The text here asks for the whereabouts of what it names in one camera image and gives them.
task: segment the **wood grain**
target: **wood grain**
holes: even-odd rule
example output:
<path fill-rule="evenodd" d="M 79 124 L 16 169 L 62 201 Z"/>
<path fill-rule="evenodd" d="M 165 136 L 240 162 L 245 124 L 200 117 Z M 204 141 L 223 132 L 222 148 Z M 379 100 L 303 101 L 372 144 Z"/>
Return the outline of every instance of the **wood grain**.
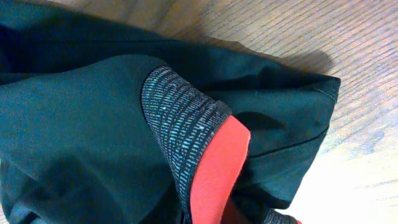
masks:
<path fill-rule="evenodd" d="M 340 77 L 328 136 L 283 212 L 305 224 L 398 223 L 398 1 L 56 2 L 167 37 L 255 51 Z"/>

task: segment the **garment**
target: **garment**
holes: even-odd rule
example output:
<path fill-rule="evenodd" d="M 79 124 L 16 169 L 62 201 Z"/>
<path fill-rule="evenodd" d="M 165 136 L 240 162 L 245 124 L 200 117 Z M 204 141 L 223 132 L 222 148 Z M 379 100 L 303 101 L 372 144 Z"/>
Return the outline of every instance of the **garment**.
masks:
<path fill-rule="evenodd" d="M 238 207 L 255 219 L 261 209 L 245 198 L 290 205 L 326 135 L 338 78 L 62 9 L 0 4 L 1 203 L 11 223 L 154 223 L 180 213 L 140 103 L 144 80 L 165 64 L 251 131 Z"/>
<path fill-rule="evenodd" d="M 190 192 L 197 166 L 231 110 L 200 93 L 166 66 L 150 73 L 142 87 L 141 103 L 169 163 L 184 214 L 191 219 Z"/>

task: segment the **stitching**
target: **stitching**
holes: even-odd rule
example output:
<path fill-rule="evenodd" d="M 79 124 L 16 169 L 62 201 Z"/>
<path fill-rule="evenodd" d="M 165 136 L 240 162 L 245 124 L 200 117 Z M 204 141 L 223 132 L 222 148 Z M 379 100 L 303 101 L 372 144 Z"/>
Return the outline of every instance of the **stitching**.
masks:
<path fill-rule="evenodd" d="M 248 157 L 248 159 L 252 160 L 252 161 L 256 161 L 256 160 L 262 159 L 262 157 L 264 157 L 264 156 L 266 156 L 268 154 L 272 154 L 272 153 L 275 153 L 275 152 L 279 152 L 281 154 L 290 153 L 290 152 L 286 152 L 285 149 L 291 149 L 293 147 L 301 146 L 301 145 L 307 144 L 309 142 L 312 142 L 312 141 L 318 139 L 323 134 L 325 134 L 328 131 L 328 129 L 329 129 L 329 126 L 325 130 L 323 130 L 321 133 L 317 134 L 315 137 L 312 137 L 310 139 L 306 139 L 306 140 L 298 142 L 296 144 L 292 144 L 292 145 L 289 145 L 289 146 L 284 146 L 284 147 L 280 147 L 280 148 L 277 148 L 277 149 L 273 149 L 271 151 L 267 151 L 267 152 L 263 152 L 263 153 L 260 153 L 260 154 L 256 154 L 256 155 Z"/>
<path fill-rule="evenodd" d="M 326 96 L 329 96 L 329 97 L 336 103 L 337 99 L 334 98 L 334 97 L 333 97 L 332 95 L 330 95 L 329 93 L 327 93 L 327 92 L 325 92 L 325 91 L 323 91 L 323 90 L 317 89 L 317 88 L 312 88 L 312 89 L 314 89 L 314 90 L 316 90 L 316 91 L 319 91 L 320 93 L 323 93 L 323 94 L 325 94 Z"/>
<path fill-rule="evenodd" d="M 332 89 L 332 88 L 328 88 L 328 89 L 331 90 L 333 93 L 335 93 L 335 94 L 338 95 L 338 91 L 336 91 L 336 90 L 334 90 L 334 89 Z"/>
<path fill-rule="evenodd" d="M 329 88 L 325 88 L 323 91 L 325 91 L 325 92 L 329 93 L 331 96 L 333 96 L 335 99 L 337 99 L 337 96 L 336 96 L 336 94 L 335 94 L 335 93 L 333 93 L 332 91 L 330 91 L 330 89 L 329 89 Z"/>

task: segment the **red lining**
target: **red lining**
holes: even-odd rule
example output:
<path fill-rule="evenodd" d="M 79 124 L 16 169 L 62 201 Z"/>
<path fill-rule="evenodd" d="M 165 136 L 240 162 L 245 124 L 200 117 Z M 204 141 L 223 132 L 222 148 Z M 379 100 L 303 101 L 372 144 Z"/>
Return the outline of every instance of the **red lining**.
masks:
<path fill-rule="evenodd" d="M 193 177 L 193 224 L 220 224 L 228 197 L 248 154 L 249 130 L 229 116 L 207 146 Z"/>

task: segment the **striped knit fabric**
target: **striped knit fabric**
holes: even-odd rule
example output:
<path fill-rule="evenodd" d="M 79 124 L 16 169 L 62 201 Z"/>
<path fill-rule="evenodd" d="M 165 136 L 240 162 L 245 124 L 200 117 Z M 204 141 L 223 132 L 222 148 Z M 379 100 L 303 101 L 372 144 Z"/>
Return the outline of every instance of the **striped knit fabric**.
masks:
<path fill-rule="evenodd" d="M 166 66 L 148 76 L 141 103 L 171 167 L 185 219 L 189 222 L 193 175 L 208 143 L 231 111 L 223 102 L 199 92 Z"/>
<path fill-rule="evenodd" d="M 270 209 L 262 224 L 297 224 L 297 221 L 291 216 L 283 215 L 274 209 Z"/>

